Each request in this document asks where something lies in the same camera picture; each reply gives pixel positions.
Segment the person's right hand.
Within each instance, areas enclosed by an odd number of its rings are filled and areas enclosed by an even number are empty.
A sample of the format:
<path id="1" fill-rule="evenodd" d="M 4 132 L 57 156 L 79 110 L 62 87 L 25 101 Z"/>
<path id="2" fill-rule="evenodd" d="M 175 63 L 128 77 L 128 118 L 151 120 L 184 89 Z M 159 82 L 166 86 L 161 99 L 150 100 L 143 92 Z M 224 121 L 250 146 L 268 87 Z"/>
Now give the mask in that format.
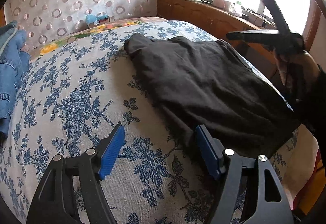
<path id="1" fill-rule="evenodd" d="M 312 56 L 300 54 L 280 55 L 273 51 L 282 84 L 293 93 L 307 93 L 320 75 L 320 69 Z"/>

